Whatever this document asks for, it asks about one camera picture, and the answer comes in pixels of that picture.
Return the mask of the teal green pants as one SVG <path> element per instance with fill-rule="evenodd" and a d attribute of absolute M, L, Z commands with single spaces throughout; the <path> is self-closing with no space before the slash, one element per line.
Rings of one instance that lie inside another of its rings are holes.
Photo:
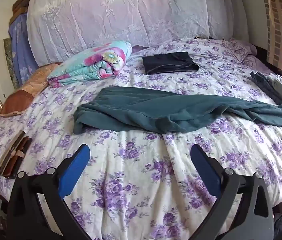
<path fill-rule="evenodd" d="M 143 129 L 188 133 L 208 126 L 222 114 L 282 127 L 282 104 L 274 106 L 219 95 L 181 95 L 135 87 L 107 87 L 74 113 L 74 134 L 87 128 L 116 132 Z"/>

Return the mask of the brown wallet on bed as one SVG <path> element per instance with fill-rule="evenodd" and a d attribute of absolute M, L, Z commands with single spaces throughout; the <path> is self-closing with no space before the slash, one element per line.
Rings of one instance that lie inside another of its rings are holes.
<path fill-rule="evenodd" d="M 4 178 L 16 178 L 25 155 L 33 139 L 25 131 L 19 131 L 0 158 L 0 175 Z"/>

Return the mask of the purple floral bedspread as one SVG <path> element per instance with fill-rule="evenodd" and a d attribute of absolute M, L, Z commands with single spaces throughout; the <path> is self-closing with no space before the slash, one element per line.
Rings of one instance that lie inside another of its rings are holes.
<path fill-rule="evenodd" d="M 183 51 L 198 71 L 145 74 L 143 57 Z M 269 69 L 251 45 L 240 41 L 164 42 L 132 54 L 116 77 L 46 88 L 22 115 L 0 117 L 0 158 L 19 131 L 33 139 L 21 166 L 29 175 L 59 165 L 86 144 L 91 160 L 66 203 L 92 238 L 188 239 L 215 201 L 191 163 L 191 146 L 199 144 L 239 174 L 262 173 L 270 202 L 277 205 L 282 202 L 282 127 L 222 115 L 191 133 L 90 129 L 75 135 L 74 112 L 110 86 L 272 103 L 251 81 L 251 72 L 269 74 Z M 9 199 L 13 184 L 0 176 L 4 198 Z"/>

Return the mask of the orange brown pillow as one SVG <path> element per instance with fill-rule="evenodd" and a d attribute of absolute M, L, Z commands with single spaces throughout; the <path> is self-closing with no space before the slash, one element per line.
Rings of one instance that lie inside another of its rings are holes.
<path fill-rule="evenodd" d="M 38 68 L 34 74 L 6 99 L 0 116 L 7 118 L 24 113 L 34 99 L 48 87 L 47 77 L 61 62 Z"/>

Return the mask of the leaning picture panel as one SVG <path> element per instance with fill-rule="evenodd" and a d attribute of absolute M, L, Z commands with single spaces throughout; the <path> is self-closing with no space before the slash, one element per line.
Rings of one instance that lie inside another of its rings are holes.
<path fill-rule="evenodd" d="M 4 100 L 20 87 L 13 67 L 11 38 L 0 40 L 0 86 Z"/>

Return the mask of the folded blue jeans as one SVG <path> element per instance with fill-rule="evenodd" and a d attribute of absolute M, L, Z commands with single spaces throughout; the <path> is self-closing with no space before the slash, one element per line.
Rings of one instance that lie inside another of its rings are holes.
<path fill-rule="evenodd" d="M 268 75 L 264 75 L 261 72 L 250 73 L 250 79 L 260 88 L 267 96 L 269 96 L 277 105 L 282 104 L 282 97 L 273 88 L 271 81 L 268 79 Z"/>

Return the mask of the blue patterned cloth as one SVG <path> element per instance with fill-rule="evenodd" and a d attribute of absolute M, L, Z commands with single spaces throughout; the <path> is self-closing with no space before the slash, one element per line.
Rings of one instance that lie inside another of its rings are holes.
<path fill-rule="evenodd" d="M 20 14 L 9 27 L 12 45 L 12 63 L 18 84 L 22 86 L 38 69 L 30 48 L 27 13 Z"/>

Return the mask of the folded black pants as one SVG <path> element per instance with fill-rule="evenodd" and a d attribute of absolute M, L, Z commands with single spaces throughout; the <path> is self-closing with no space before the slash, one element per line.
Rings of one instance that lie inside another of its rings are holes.
<path fill-rule="evenodd" d="M 142 58 L 146 75 L 196 72 L 199 66 L 187 51 L 145 56 Z"/>

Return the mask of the folded floral quilt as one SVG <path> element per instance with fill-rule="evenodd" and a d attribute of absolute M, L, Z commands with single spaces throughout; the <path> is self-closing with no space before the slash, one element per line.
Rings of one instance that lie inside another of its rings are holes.
<path fill-rule="evenodd" d="M 132 53 L 126 41 L 114 41 L 86 49 L 61 63 L 47 77 L 51 87 L 106 79 L 119 74 Z"/>

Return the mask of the white lace covered headboard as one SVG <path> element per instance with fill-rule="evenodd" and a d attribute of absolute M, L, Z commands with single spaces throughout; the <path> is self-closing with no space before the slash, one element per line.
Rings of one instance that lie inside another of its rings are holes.
<path fill-rule="evenodd" d="M 242 0 L 30 0 L 27 30 L 41 66 L 117 40 L 249 39 Z"/>

